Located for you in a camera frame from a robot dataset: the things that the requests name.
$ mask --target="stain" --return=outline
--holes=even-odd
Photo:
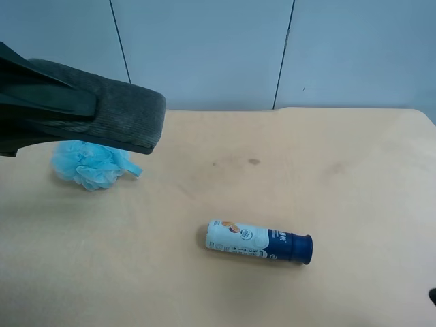
[[[347,170],[347,164],[345,162],[337,162],[332,164],[330,167],[328,167],[324,171],[324,175],[330,177],[338,174],[345,174],[346,170]]]
[[[188,190],[197,194],[220,185],[228,187],[239,183],[248,166],[247,158],[250,158],[250,154],[242,156],[239,153],[229,153],[225,157],[212,158],[206,164],[190,168],[192,174],[185,180]]]
[[[188,198],[195,200],[196,196],[192,194],[192,192],[190,190],[188,190],[185,186],[181,185],[181,184],[177,184],[178,189],[181,190],[181,192],[183,194],[185,194]]]
[[[248,162],[251,163],[252,165],[255,165],[255,166],[260,164],[259,159],[249,159]]]

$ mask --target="wooden table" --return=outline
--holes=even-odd
[[[2,326],[434,326],[436,128],[414,110],[168,112],[138,181],[0,158]],[[225,219],[310,234],[308,266],[204,248]]]

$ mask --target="bottle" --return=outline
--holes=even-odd
[[[212,220],[206,235],[209,249],[309,264],[312,238],[279,230]]]

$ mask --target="gray wall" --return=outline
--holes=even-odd
[[[112,0],[131,81],[171,109],[269,110],[293,0]],[[436,121],[435,0],[295,0],[276,108],[418,108]],[[0,40],[128,81],[109,0],[2,5]]]
[[[276,108],[418,107],[436,118],[436,1],[296,0]]]
[[[112,2],[132,83],[169,108],[272,108],[292,0]]]

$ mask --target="blue bath sponge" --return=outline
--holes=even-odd
[[[108,189],[126,171],[139,177],[142,169],[130,162],[130,153],[82,141],[60,142],[51,160],[57,176],[75,181],[89,191]]]

